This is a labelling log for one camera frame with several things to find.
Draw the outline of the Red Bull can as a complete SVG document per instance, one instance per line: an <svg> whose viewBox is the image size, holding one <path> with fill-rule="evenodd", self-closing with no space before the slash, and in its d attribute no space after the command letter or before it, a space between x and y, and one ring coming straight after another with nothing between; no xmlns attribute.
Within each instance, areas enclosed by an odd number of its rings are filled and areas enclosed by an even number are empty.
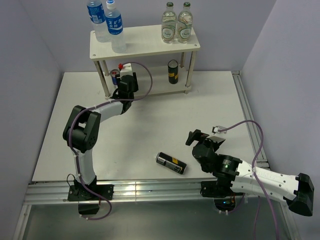
<svg viewBox="0 0 320 240"><path fill-rule="evenodd" d="M118 86L118 83L121 80L121 73L118 69L112 69L110 71L111 80L114 86Z"/></svg>

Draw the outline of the dark coffee can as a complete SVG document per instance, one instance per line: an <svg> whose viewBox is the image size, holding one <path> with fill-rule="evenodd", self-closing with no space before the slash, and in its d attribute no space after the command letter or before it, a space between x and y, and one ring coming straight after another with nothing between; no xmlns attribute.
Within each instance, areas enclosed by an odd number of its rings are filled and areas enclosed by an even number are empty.
<svg viewBox="0 0 320 240"><path fill-rule="evenodd" d="M159 152L155 158L156 163L159 165L162 165L173 172L176 172L180 175L183 175L186 168L187 164L182 162L181 160L178 160L175 157L172 157L168 154L165 154L163 152Z"/></svg>
<svg viewBox="0 0 320 240"><path fill-rule="evenodd" d="M176 84L179 81L179 64L175 59L172 59L167 64L168 81L170 84Z"/></svg>

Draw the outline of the blue-label water bottle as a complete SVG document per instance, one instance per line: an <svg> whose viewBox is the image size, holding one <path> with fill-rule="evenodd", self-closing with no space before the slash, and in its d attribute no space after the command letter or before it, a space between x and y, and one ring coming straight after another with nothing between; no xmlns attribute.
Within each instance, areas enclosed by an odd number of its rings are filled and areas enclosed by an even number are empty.
<svg viewBox="0 0 320 240"><path fill-rule="evenodd" d="M121 13L117 9L114 0L107 0L106 7L107 11L105 13L105 18L111 39L111 48L115 53L124 53L127 48L124 38L124 27Z"/></svg>
<svg viewBox="0 0 320 240"><path fill-rule="evenodd" d="M97 41L100 43L109 42L110 34L108 32L106 16L102 2L100 0L88 0L86 6Z"/></svg>

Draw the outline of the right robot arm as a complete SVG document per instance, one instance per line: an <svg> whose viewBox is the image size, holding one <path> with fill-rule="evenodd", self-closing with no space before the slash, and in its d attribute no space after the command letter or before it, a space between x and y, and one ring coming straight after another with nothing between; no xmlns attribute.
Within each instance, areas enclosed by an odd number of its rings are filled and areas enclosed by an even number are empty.
<svg viewBox="0 0 320 240"><path fill-rule="evenodd" d="M192 156L201 170L216 179L201 182L200 194L206 198L226 198L232 194L248 194L269 198L286 204L293 213L311 217L313 215L315 187L309 175L287 175L277 173L225 154L217 150L224 138L209 135L196 129L189 132L186 145L193 142Z"/></svg>

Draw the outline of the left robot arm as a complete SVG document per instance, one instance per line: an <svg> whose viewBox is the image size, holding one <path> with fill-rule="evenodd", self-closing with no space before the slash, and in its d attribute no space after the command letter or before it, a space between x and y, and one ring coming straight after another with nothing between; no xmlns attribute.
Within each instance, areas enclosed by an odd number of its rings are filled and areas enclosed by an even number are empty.
<svg viewBox="0 0 320 240"><path fill-rule="evenodd" d="M72 195L81 200L101 196L93 167L93 147L98 140L100 124L114 116L124 114L135 100L139 90L137 74L115 76L117 88L111 99L100 106L86 108L76 105L69 116L62 137L73 152L76 176Z"/></svg>

